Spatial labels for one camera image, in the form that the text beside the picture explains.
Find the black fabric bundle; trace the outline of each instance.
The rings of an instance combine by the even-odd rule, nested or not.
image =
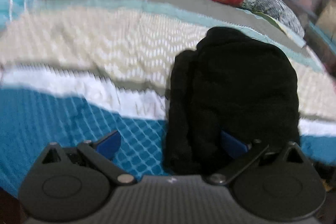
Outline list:
[[[220,132],[271,149],[299,143],[297,76],[276,46],[226,27],[208,30],[196,51],[175,58],[164,166],[209,174],[231,159]]]

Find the round disc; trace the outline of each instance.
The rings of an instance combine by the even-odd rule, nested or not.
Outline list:
[[[249,170],[237,178],[233,191],[247,211],[281,222],[310,217],[325,199],[320,178],[291,162]]]
[[[25,178],[19,199],[36,219],[67,222],[97,211],[110,192],[107,178],[78,165],[51,163]]]

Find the blue quilt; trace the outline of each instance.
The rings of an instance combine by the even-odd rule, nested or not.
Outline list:
[[[118,130],[113,162],[140,179],[165,174],[161,140],[165,121],[122,118],[78,97],[56,98],[27,89],[0,89],[0,187],[17,197],[31,165],[51,141],[76,146]]]

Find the quilt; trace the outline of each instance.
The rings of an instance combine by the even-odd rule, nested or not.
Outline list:
[[[334,83],[304,44],[263,18],[211,0],[34,0],[0,34],[0,187],[17,196],[49,142],[73,146],[114,129],[115,164],[138,179],[166,174],[174,57],[213,26],[283,50],[298,76],[302,149],[335,164]]]

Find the screw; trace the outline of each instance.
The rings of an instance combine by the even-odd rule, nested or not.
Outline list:
[[[121,183],[131,183],[134,180],[134,177],[130,174],[121,174],[117,177],[117,180]]]
[[[210,180],[211,180],[213,183],[221,184],[221,183],[226,182],[226,176],[224,176],[224,175],[222,175],[222,174],[212,174],[212,175],[210,176]]]

